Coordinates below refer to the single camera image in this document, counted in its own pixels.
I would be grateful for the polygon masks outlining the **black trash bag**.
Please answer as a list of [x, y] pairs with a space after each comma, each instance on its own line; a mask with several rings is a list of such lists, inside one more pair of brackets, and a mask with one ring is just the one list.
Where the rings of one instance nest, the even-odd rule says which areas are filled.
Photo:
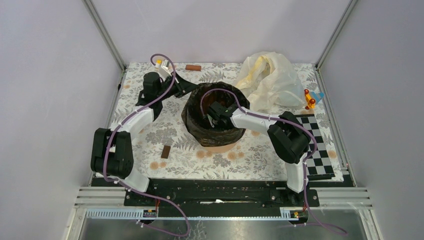
[[211, 127], [209, 120], [204, 118], [201, 108], [207, 113], [213, 102], [218, 102], [227, 108], [236, 102], [232, 94], [221, 89], [231, 91], [237, 96], [242, 107], [250, 108], [248, 99], [233, 85], [222, 81], [198, 84], [198, 87], [191, 92], [182, 110], [181, 118], [187, 131], [203, 147], [221, 147], [234, 144], [243, 137], [246, 131], [244, 128]]

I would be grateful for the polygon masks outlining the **translucent white trash bag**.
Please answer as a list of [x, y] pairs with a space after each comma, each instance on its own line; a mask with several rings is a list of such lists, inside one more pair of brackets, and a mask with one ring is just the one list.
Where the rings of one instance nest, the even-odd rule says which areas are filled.
[[306, 104], [293, 64], [274, 51], [247, 57], [232, 85], [244, 94], [253, 111], [269, 110], [274, 105], [299, 109]]

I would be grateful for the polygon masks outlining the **orange plastic trash bin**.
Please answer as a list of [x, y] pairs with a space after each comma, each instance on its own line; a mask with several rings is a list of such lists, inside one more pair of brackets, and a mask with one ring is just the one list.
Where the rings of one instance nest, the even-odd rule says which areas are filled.
[[234, 148], [237, 145], [237, 142], [222, 145], [222, 146], [202, 146], [206, 151], [209, 151], [214, 154], [222, 154], [225, 152], [230, 151], [232, 148]]

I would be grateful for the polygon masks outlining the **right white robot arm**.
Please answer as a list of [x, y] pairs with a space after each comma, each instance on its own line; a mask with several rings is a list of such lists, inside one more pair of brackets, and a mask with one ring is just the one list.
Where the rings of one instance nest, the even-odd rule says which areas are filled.
[[247, 129], [268, 136], [275, 153], [285, 162], [287, 201], [299, 206], [307, 199], [306, 160], [317, 150], [317, 141], [291, 112], [264, 115], [235, 103], [225, 107], [215, 101], [209, 106], [207, 115], [219, 128]]

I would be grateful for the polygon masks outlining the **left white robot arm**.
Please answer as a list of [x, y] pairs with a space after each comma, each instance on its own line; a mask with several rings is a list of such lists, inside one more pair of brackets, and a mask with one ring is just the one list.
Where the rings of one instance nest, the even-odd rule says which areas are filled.
[[134, 111], [112, 128], [98, 128], [93, 137], [90, 168], [102, 174], [106, 181], [122, 183], [135, 190], [136, 199], [144, 206], [152, 204], [155, 192], [150, 179], [134, 167], [133, 140], [147, 125], [154, 122], [163, 109], [163, 100], [181, 98], [197, 88], [177, 73], [160, 77], [157, 72], [143, 76], [142, 90]]

